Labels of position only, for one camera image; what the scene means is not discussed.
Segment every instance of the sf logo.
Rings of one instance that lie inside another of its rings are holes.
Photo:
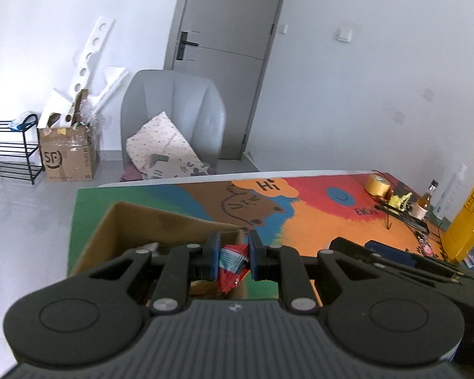
[[[46,167],[52,170],[61,167],[63,163],[62,153],[59,151],[44,152],[44,163],[46,163]]]

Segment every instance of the colorful painted tabletop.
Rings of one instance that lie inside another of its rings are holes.
[[[396,178],[385,176],[396,194],[410,191]],[[359,244],[373,239],[421,253],[413,231],[404,223],[390,217],[387,229],[385,213],[374,208],[374,199],[363,188],[367,178],[368,174],[354,174],[81,189],[72,222],[68,268],[70,271],[75,265],[106,210],[118,201],[255,229],[264,245],[280,241],[306,256],[315,256],[336,237]],[[440,257],[440,243],[433,236],[438,229],[433,225],[430,229],[434,255]],[[268,288],[277,292],[276,287]]]

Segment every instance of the open cardboard box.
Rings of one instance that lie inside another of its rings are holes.
[[[41,117],[40,154],[51,182],[93,180],[96,168],[94,131],[81,122],[81,103],[87,95],[88,90],[79,91],[66,114],[54,112],[49,118],[44,114]],[[47,118],[45,127],[42,126],[44,117]]]
[[[168,248],[192,243],[204,244],[213,231],[222,232],[222,246],[243,244],[245,241],[244,233],[236,225],[205,221],[121,201],[107,210],[71,275],[114,259],[128,249],[152,242]],[[215,281],[196,281],[191,284],[192,296],[211,296],[216,291]],[[230,293],[232,298],[246,297],[242,283]]]

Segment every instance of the black metal shelf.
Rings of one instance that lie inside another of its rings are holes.
[[[8,127],[9,123],[10,121],[0,121],[0,132],[21,134],[23,140],[21,142],[0,141],[0,157],[21,158],[25,162],[0,160],[0,177],[24,179],[34,184],[36,178],[44,170],[42,156],[40,158],[42,165],[33,165],[30,162],[30,157],[40,148],[39,133],[35,129],[37,133],[36,143],[26,142],[25,133],[37,126],[38,117],[35,114],[26,116],[21,124],[21,130],[18,131],[11,131]]]

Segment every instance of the door lock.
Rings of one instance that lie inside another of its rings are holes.
[[[185,57],[185,47],[186,45],[191,45],[193,47],[198,47],[197,43],[188,41],[188,33],[183,31],[181,32],[181,38],[179,39],[179,47],[177,48],[176,59],[182,61]]]

